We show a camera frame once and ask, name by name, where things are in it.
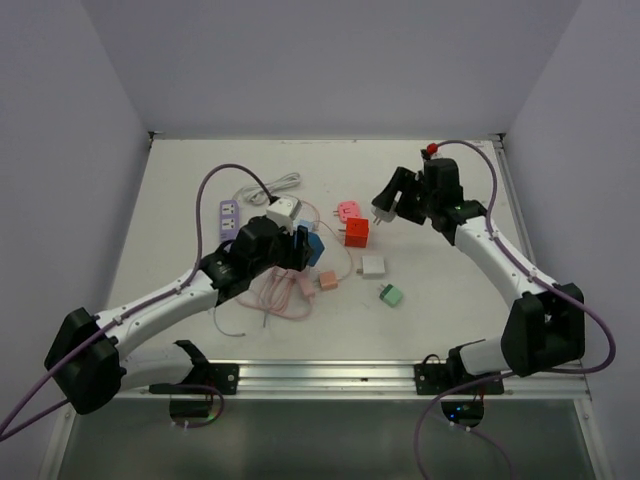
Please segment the blue charger plug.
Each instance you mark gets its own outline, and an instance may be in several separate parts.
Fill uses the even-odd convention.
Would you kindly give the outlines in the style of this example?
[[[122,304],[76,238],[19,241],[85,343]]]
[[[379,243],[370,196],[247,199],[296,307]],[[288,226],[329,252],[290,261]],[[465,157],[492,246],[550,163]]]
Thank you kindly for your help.
[[[319,222],[317,220],[300,219],[297,221],[297,225],[306,228],[310,233],[316,233],[318,231]]]

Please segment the pink power strip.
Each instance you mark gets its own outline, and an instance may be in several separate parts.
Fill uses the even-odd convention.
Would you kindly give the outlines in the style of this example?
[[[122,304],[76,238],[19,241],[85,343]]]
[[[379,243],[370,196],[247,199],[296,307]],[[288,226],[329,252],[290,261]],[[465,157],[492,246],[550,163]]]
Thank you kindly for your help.
[[[296,276],[297,284],[301,290],[302,295],[311,300],[315,297],[316,291],[312,279],[307,272],[299,272]]]

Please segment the orange charger plug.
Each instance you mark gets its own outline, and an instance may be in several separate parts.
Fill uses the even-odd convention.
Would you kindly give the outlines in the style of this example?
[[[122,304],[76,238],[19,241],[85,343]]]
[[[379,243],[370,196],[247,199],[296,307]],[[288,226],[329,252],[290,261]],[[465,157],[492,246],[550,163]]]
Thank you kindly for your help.
[[[339,278],[336,275],[334,270],[328,270],[328,271],[323,271],[320,272],[315,280],[315,285],[321,290],[321,291],[331,291],[331,290],[335,290],[338,288],[339,286]]]

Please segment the white rectangular charger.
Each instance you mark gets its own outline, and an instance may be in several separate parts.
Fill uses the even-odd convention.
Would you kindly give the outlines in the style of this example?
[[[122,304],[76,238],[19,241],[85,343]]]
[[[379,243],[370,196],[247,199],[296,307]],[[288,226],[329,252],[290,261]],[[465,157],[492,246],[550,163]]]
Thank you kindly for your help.
[[[378,195],[372,201],[373,223],[380,225],[381,223],[390,223],[396,217],[397,201],[394,197],[384,197]]]

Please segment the red cube socket adapter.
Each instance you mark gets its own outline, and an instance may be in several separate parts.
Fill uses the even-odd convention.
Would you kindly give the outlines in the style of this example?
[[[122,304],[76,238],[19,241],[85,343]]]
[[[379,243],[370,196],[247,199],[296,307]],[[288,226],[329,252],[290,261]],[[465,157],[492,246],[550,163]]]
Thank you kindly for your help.
[[[343,228],[344,245],[351,248],[366,248],[369,239],[369,220],[361,217],[349,217]]]

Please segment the pink socket adapter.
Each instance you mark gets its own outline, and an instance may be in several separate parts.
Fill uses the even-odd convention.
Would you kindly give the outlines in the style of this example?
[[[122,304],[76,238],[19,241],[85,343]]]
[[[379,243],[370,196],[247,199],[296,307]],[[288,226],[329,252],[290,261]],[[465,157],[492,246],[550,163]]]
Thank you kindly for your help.
[[[333,214],[343,224],[346,224],[351,218],[362,217],[359,204],[353,200],[339,202]]]

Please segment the purple power strip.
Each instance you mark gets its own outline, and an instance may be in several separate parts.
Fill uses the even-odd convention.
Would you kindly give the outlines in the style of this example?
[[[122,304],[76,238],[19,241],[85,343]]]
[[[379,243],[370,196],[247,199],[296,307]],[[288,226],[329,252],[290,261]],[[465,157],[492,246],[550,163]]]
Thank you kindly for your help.
[[[219,241],[234,240],[240,229],[240,208],[236,200],[224,200],[219,204]]]

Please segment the green plug adapter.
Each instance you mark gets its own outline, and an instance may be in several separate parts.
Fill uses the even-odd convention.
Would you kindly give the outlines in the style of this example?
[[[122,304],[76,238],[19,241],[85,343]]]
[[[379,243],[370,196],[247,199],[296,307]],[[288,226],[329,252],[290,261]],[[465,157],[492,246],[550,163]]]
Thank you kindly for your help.
[[[381,284],[378,298],[390,308],[395,308],[404,299],[404,293],[393,284]]]

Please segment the blue cube socket adapter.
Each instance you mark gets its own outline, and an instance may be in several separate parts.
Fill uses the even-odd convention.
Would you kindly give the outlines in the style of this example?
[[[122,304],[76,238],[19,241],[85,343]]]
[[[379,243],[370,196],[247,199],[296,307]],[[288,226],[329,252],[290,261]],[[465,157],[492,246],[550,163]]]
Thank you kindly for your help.
[[[307,265],[309,267],[315,267],[325,251],[325,245],[321,237],[315,232],[310,232],[308,234],[308,243],[311,247],[312,253]]]

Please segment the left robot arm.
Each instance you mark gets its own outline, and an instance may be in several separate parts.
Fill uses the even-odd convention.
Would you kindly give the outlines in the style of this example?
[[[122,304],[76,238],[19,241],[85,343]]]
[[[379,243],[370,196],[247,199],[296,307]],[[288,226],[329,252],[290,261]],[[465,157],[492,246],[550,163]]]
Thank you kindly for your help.
[[[305,226],[288,231],[265,216],[254,217],[235,239],[197,260],[193,270],[168,286],[98,314],[84,308],[69,313],[44,366],[81,415],[102,408],[126,388],[175,383],[185,392],[197,392],[208,379],[198,359],[158,370],[133,367],[127,360],[169,327],[244,293],[265,271],[304,270],[313,254]]]

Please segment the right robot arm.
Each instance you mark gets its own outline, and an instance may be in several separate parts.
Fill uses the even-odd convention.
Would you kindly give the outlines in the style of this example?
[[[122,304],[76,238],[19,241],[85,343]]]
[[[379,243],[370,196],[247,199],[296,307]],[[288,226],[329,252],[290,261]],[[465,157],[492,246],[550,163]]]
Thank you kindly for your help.
[[[464,393],[483,376],[510,370],[526,377],[583,357],[581,290],[539,273],[519,252],[504,253],[508,241],[479,201],[465,199],[454,160],[427,160],[419,172],[397,168],[372,208],[386,222],[429,222],[476,264],[509,309],[500,336],[450,349],[444,365],[451,389]]]

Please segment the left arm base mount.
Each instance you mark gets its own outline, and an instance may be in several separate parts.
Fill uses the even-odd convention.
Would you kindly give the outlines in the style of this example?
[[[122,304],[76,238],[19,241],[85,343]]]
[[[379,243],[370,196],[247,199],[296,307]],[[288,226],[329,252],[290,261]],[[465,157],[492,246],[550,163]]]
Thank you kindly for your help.
[[[190,369],[178,383],[152,383],[153,395],[202,395],[201,400],[171,400],[169,415],[175,426],[184,431],[214,423],[225,407],[225,396],[237,393],[240,367],[237,363],[211,363],[189,340],[175,345],[187,354]]]

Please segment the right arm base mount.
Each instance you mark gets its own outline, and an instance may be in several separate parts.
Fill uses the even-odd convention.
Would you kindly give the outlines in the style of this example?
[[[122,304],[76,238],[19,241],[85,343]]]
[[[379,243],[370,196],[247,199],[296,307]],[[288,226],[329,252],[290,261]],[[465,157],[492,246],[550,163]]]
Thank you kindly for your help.
[[[418,395],[439,395],[461,385],[498,375],[498,372],[480,376],[469,374],[464,369],[460,356],[463,347],[464,345],[461,345],[450,349],[446,360],[442,360],[437,354],[429,354],[421,362],[413,365],[415,390]],[[484,417],[485,398],[504,393],[503,381],[493,380],[456,392],[456,395],[468,395],[467,400],[441,402],[440,406],[447,421],[473,429]]]

